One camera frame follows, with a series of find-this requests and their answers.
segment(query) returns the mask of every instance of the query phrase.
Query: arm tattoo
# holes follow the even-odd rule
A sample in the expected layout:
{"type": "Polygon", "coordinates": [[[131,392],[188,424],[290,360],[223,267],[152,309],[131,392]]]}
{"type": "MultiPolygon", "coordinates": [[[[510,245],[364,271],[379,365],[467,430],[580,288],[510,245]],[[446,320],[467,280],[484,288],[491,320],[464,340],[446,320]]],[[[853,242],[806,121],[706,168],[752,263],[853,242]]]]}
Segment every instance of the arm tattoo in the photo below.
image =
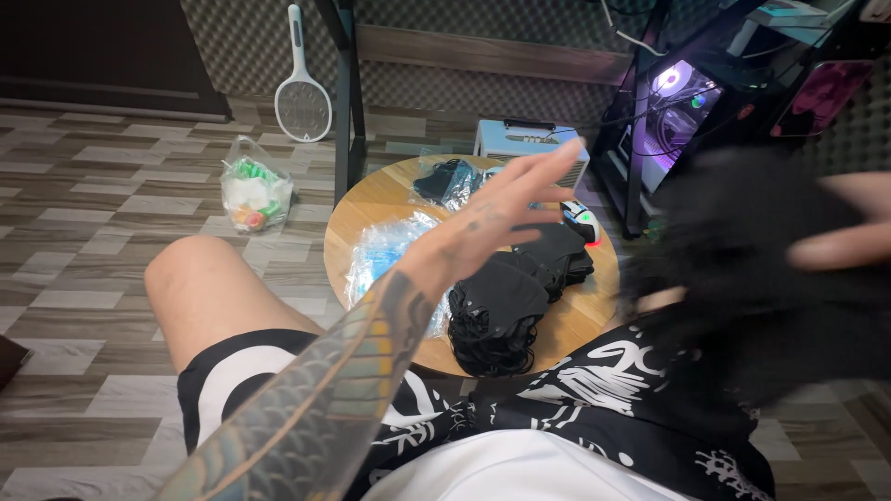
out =
{"type": "Polygon", "coordinates": [[[156,499],[339,500],[432,315],[406,274],[382,277],[223,423],[156,499]]]}

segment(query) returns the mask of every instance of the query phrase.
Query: hand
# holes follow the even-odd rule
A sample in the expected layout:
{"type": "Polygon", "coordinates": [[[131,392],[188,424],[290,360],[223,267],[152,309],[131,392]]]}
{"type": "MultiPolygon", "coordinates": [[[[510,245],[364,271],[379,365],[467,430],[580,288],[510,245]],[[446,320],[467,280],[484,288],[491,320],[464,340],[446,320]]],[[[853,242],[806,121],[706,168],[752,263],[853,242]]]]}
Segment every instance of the hand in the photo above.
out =
{"type": "Polygon", "coordinates": [[[789,249],[792,264],[822,271],[891,259],[891,173],[845,174],[824,182],[862,209],[869,220],[796,243],[789,249]]]}
{"type": "MultiPolygon", "coordinates": [[[[421,267],[429,278],[437,278],[438,288],[473,275],[499,247],[532,242],[538,230],[514,230],[533,223],[558,223],[558,209],[529,209],[532,202],[572,200],[570,188],[553,186],[570,169],[581,152],[579,139],[563,144],[554,152],[520,157],[490,178],[470,197],[461,210],[428,231],[406,252],[401,266],[421,267]],[[440,270],[438,276],[431,274],[440,270]]],[[[437,297],[431,287],[428,297],[437,297]]]]}

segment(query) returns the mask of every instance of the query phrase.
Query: knee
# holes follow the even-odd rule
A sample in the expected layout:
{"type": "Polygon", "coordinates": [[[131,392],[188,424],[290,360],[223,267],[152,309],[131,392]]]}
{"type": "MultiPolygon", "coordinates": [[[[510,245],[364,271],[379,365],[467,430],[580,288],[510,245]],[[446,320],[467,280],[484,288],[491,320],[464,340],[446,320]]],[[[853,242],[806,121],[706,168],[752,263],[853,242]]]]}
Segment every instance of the knee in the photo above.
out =
{"type": "Polygon", "coordinates": [[[229,243],[209,234],[183,237],[168,245],[145,268],[145,289],[152,291],[167,288],[176,279],[187,276],[206,266],[208,260],[220,251],[232,251],[229,243]]]}

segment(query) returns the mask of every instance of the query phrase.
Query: floor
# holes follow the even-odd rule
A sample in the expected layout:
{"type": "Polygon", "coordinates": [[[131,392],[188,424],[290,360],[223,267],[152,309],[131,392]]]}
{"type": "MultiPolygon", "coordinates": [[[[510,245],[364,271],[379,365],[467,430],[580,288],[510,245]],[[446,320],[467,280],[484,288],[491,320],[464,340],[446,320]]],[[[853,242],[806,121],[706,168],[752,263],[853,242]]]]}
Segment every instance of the floor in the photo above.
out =
{"type": "MultiPolygon", "coordinates": [[[[343,308],[322,261],[333,204],[333,141],[295,146],[270,102],[231,99],[227,125],[0,110],[0,334],[34,357],[0,392],[0,499],[149,496],[184,458],[176,375],[142,272],[163,247],[215,234],[242,251],[288,304],[330,325],[343,308]],[[299,188],[280,233],[227,224],[220,160],[258,140],[299,188]]],[[[368,171],[422,149],[467,153],[475,117],[369,109],[368,171]]],[[[624,257],[596,187],[592,206],[624,257]]],[[[457,382],[431,382],[443,392],[457,382]]],[[[509,391],[518,382],[485,382],[509,391]]],[[[753,441],[772,460],[780,500],[891,499],[891,417],[883,389],[833,383],[764,411],[753,441]]]]}

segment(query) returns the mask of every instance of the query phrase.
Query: wooden baseboard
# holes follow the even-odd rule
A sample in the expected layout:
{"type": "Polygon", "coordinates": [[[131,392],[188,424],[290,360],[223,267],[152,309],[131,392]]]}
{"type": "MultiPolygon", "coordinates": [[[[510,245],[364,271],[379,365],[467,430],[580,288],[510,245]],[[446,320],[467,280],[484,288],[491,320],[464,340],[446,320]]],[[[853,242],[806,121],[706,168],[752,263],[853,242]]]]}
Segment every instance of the wooden baseboard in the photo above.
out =
{"type": "Polygon", "coordinates": [[[608,84],[622,83],[629,53],[611,53],[413,29],[356,26],[359,59],[451,70],[608,84]]]}

